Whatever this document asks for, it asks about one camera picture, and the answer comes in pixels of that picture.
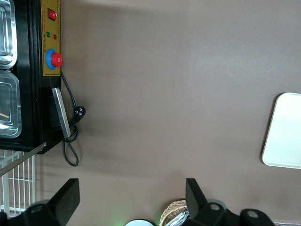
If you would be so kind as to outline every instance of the yellow control panel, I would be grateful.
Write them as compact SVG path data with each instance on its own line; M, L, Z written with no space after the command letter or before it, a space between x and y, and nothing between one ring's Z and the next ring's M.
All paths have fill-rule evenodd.
M41 0L43 76L60 76L61 9L60 0Z

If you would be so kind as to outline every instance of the white cutting board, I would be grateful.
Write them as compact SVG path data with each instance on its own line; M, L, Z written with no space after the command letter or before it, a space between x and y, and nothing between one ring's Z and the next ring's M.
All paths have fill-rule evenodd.
M278 97L262 160L269 166L301 169L301 94Z

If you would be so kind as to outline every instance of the black power cord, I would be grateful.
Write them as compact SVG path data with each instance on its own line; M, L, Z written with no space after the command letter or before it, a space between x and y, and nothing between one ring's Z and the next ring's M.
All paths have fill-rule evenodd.
M74 148L72 147L71 143L76 141L76 139L79 137L79 130L76 126L76 123L78 123L83 117L84 115L86 114L86 110L84 107L82 106L76 106L76 103L75 103L75 99L73 97L73 94L70 90L70 87L66 81L66 78L61 70L61 77L65 83L65 86L69 92L69 95L70 95L70 98L72 100L72 105L73 105L73 118L71 120L71 122L69 122L69 127L70 127L70 131L72 132L72 134L70 135L70 137L68 138L64 138L62 137L62 143L63 143L63 156L66 160L66 162L73 166L73 167L76 167L78 166L79 164L79 157L77 156ZM74 154L74 157L76 159L76 162L75 163L72 163L69 161L67 155L66 155L66 144L69 146L69 148L71 149L72 153Z

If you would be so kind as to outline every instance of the stainless steel tray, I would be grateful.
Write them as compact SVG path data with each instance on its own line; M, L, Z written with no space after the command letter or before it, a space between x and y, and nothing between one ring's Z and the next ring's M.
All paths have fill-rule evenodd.
M17 60L15 7L12 0L0 0L0 69L14 66Z
M0 137L15 138L22 130L19 80L2 70L0 97Z

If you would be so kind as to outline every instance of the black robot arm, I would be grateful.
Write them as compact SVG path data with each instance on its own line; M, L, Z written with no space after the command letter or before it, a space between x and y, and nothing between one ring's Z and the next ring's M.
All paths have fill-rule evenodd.
M0 226L65 226L79 201L79 180L69 179L47 203L36 203L11 219L1 212Z
M186 204L190 218L182 226L275 226L259 210L245 209L238 216L218 203L208 202L193 178L186 180Z

